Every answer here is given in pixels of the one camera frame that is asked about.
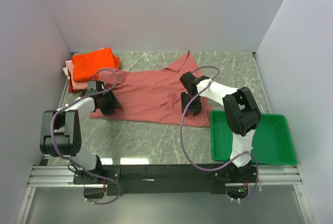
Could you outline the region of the dusty pink t shirt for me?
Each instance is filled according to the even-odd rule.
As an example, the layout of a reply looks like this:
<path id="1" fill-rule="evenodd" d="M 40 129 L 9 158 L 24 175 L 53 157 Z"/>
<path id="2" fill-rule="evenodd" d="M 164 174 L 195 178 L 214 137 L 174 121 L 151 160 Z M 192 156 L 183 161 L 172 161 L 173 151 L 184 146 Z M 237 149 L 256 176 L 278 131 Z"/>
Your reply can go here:
<path id="1" fill-rule="evenodd" d="M 202 76 L 192 55 L 187 52 L 161 70 L 127 72 L 119 69 L 101 71 L 99 79 L 110 88 L 122 108 L 108 119 L 179 125 L 182 118 L 180 77 L 189 71 Z"/>

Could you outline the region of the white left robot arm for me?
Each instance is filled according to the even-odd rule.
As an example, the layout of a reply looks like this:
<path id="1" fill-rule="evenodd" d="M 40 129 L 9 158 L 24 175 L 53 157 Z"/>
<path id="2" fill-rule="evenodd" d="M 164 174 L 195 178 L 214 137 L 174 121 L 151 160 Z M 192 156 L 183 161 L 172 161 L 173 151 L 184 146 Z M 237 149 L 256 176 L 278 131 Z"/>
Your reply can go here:
<path id="1" fill-rule="evenodd" d="M 116 109 L 122 109 L 122 106 L 113 91 L 107 89 L 103 81 L 89 81 L 84 96 L 69 106 L 43 113 L 40 151 L 70 162 L 75 173 L 91 183 L 101 182 L 103 166 L 98 156 L 82 146 L 80 122 L 96 110 L 103 116 L 110 116 Z"/>

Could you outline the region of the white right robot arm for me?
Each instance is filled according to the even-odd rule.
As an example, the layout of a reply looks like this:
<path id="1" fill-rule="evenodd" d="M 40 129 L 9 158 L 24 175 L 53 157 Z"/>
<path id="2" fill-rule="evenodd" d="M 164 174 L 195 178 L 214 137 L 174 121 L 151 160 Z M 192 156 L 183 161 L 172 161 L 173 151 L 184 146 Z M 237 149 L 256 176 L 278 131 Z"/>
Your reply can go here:
<path id="1" fill-rule="evenodd" d="M 193 116 L 202 111 L 200 97 L 211 99 L 223 106 L 227 126 L 232 132 L 232 151 L 229 160 L 214 169 L 200 167 L 190 162 L 195 168 L 205 172 L 216 172 L 229 181 L 240 182 L 247 177 L 252 167 L 252 141 L 259 122 L 262 119 L 258 105 L 247 87 L 233 88 L 217 83 L 207 76 L 195 77 L 187 72 L 180 77 L 186 89 L 181 93 L 182 119 L 190 112 Z"/>

